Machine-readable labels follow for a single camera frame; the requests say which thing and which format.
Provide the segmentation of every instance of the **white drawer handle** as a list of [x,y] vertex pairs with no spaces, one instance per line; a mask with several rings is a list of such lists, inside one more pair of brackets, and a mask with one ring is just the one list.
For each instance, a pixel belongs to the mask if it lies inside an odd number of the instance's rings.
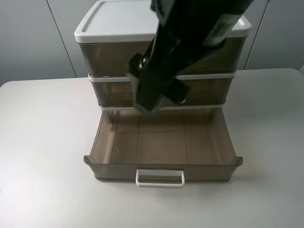
[[[167,184],[167,183],[141,183],[139,176],[181,176],[181,183]],[[167,187],[167,188],[180,188],[185,184],[185,175],[183,170],[137,170],[136,172],[136,185],[138,187]]]

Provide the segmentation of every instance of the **wall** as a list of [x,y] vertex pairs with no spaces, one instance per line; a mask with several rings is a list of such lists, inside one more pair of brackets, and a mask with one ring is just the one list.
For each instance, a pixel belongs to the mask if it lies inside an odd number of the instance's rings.
[[248,60],[252,45],[255,41],[257,31],[260,26],[267,3],[268,3],[268,0],[254,0],[253,3],[248,7],[246,12],[244,13],[245,17],[251,23],[251,30],[250,30],[249,36],[247,37],[247,39],[245,41],[242,53],[240,55],[240,58],[239,58],[239,61],[237,64],[238,70],[245,69],[245,65]]
[[271,0],[246,69],[294,68],[304,64],[304,0]]
[[77,77],[87,77],[88,69],[74,32],[96,0],[48,0]]
[[45,0],[0,1],[0,86],[12,80],[75,77]]

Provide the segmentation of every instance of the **white lid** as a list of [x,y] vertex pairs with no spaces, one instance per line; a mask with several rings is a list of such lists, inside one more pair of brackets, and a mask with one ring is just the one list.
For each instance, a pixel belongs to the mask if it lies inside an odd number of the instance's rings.
[[[101,1],[87,12],[74,35],[78,43],[151,41],[158,19],[149,0]],[[251,24],[242,16],[228,37],[246,37]]]

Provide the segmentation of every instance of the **transparent brown drawer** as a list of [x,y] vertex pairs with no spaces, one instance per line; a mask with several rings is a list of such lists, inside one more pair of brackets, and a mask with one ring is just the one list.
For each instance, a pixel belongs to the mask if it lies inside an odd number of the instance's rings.
[[221,108],[103,112],[91,154],[84,157],[99,180],[141,184],[228,181],[237,157]]
[[[180,76],[190,91],[182,106],[222,105],[234,74]],[[101,107],[133,107],[132,85],[128,77],[95,79],[90,77],[98,103]]]
[[[246,37],[229,38],[224,47],[206,59],[189,66],[181,75],[233,73]],[[92,77],[125,76],[129,60],[136,54],[144,54],[150,41],[117,43],[79,43],[86,65]]]

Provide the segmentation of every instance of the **table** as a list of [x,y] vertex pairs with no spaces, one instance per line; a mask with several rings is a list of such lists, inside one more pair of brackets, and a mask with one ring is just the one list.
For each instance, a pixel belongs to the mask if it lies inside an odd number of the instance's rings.
[[101,115],[87,78],[3,85],[0,227],[303,227],[304,76],[239,71],[223,110],[244,157],[230,182],[138,188],[83,162]]

